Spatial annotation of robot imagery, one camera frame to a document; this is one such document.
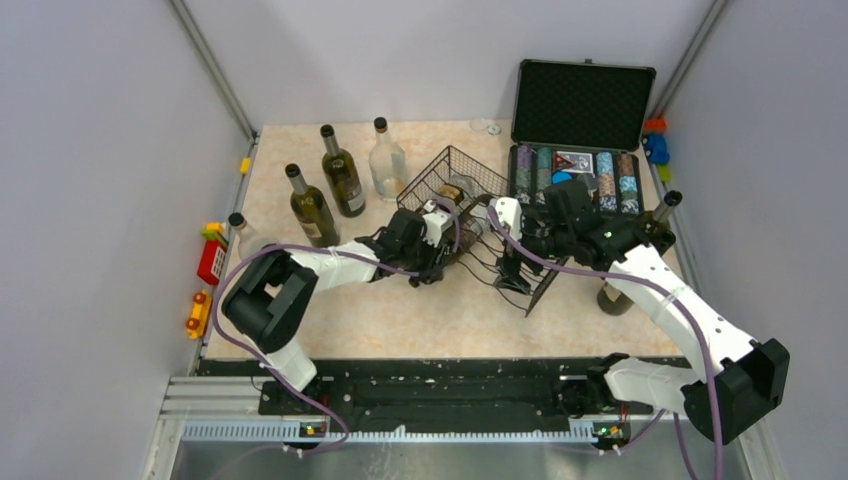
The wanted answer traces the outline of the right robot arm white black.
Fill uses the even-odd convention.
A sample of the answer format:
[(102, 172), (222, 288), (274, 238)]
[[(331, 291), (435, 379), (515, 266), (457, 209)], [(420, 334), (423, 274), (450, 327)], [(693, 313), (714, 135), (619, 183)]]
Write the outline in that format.
[(733, 325), (671, 270), (662, 258), (675, 240), (669, 229), (654, 218), (598, 211), (577, 181), (549, 187), (545, 199), (548, 230), (540, 237), (523, 236), (522, 206), (512, 197), (494, 200), (488, 220), (522, 257), (603, 279), (648, 314), (689, 363), (612, 354), (586, 385), (594, 409), (612, 412), (625, 401), (682, 413), (704, 437), (726, 445), (782, 403), (789, 351)]

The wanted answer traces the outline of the black wire wine rack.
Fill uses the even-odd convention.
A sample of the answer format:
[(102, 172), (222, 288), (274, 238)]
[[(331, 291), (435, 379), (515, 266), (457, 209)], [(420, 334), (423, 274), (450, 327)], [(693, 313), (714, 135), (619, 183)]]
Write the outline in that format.
[[(454, 174), (468, 175), (478, 185), (479, 195), (472, 206), (465, 211), (476, 205), (488, 207), (494, 200), (509, 192), (508, 180), (501, 174), (458, 148), (449, 145), (399, 194), (396, 200), (397, 207), (420, 211), (426, 201), (437, 199), (435, 196), (436, 190)], [(453, 264), (457, 268), (464, 268), (477, 283), (497, 292), (508, 305), (518, 310), (522, 316), (527, 317), (537, 306), (558, 273), (545, 267), (538, 267), (538, 274), (531, 275), (528, 269), (523, 267), (523, 276), (534, 287), (530, 295), (496, 288), (494, 286), (495, 279), (498, 276), (496, 261), (503, 255), (505, 248), (502, 236), (490, 224), (490, 230), (484, 233), (468, 252), (459, 254), (458, 259)]]

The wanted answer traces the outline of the green wine bottle front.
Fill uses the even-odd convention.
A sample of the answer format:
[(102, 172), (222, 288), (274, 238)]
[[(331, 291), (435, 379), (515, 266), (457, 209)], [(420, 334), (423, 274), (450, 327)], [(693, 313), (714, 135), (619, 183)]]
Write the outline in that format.
[(459, 220), (461, 230), (458, 235), (458, 253), (464, 254), (484, 233), (490, 230), (488, 208), (483, 205), (476, 205), (463, 212)]

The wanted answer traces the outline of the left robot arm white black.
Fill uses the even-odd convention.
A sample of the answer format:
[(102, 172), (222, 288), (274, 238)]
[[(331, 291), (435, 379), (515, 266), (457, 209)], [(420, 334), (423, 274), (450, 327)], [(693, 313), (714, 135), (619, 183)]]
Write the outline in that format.
[(248, 256), (219, 309), (248, 339), (248, 351), (286, 382), (283, 401), (308, 413), (319, 404), (321, 388), (297, 332), (312, 297), (391, 275), (405, 276), (412, 285), (438, 282), (459, 252), (461, 233), (457, 214), (433, 206), (423, 213), (400, 209), (374, 234), (340, 246), (266, 243)]

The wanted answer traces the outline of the square clear liquor bottle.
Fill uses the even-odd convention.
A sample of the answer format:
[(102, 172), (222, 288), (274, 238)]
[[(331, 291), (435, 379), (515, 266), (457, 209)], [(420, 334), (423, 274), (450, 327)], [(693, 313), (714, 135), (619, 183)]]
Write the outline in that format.
[(446, 203), (452, 203), (458, 214), (471, 207), (479, 195), (477, 182), (468, 175), (454, 174), (442, 184), (435, 196)]

